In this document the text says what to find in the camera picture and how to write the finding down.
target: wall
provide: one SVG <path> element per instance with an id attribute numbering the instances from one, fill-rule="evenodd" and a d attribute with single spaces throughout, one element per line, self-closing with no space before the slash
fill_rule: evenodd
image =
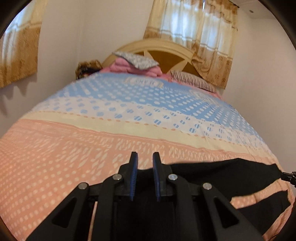
<path id="1" fill-rule="evenodd" d="M 250 19 L 243 17 L 241 24 L 249 28 L 240 28 L 242 36 L 223 97 L 291 172 L 296 170 L 296 50 L 277 20 L 254 19 L 250 25 Z"/>
<path id="2" fill-rule="evenodd" d="M 24 113 L 75 79 L 83 2 L 48 1 L 39 39 L 38 73 L 0 89 L 0 137 Z"/>
<path id="3" fill-rule="evenodd" d="M 122 45 L 143 38 L 153 0 L 86 0 L 79 61 L 104 61 Z"/>

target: bed cover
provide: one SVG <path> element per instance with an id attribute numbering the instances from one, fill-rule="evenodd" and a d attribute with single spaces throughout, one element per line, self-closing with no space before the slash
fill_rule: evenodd
<path id="1" fill-rule="evenodd" d="M 25 240 L 80 182 L 102 182 L 132 151 L 140 169 L 151 168 L 158 151 L 166 164 L 242 158 L 281 170 L 258 133 L 222 100 L 161 79 L 98 72 L 38 104 L 0 140 L 0 216 Z M 288 183 L 276 179 L 231 204 L 256 206 L 279 192 L 294 202 Z M 266 240 L 291 208 L 283 207 Z"/>

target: gold curtain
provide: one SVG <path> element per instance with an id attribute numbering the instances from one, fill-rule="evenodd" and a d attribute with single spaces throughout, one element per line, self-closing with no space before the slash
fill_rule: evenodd
<path id="1" fill-rule="evenodd" d="M 164 38 L 194 52 L 206 81 L 225 89 L 237 35 L 237 6 L 228 0 L 154 0 L 145 38 Z"/>
<path id="2" fill-rule="evenodd" d="M 37 72 L 38 42 L 47 0 L 33 0 L 0 39 L 0 88 Z"/>

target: curtain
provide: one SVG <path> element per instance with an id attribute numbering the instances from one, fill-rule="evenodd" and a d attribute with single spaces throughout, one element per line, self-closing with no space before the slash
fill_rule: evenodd
<path id="1" fill-rule="evenodd" d="M 237 35 L 237 6 L 228 0 L 154 0 L 145 38 L 163 38 L 194 52 L 200 76 L 225 89 Z"/>
<path id="2" fill-rule="evenodd" d="M 47 0 L 33 0 L 0 39 L 0 88 L 37 72 L 38 42 Z"/>

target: headboard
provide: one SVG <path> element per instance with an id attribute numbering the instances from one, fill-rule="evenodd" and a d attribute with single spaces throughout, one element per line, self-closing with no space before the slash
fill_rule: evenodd
<path id="1" fill-rule="evenodd" d="M 164 39 L 144 39 L 129 43 L 117 51 L 130 52 L 152 58 L 159 63 L 163 73 L 171 70 L 180 70 L 200 76 L 191 64 L 193 52 L 189 49 Z M 108 56 L 102 66 L 111 65 L 117 57 Z"/>

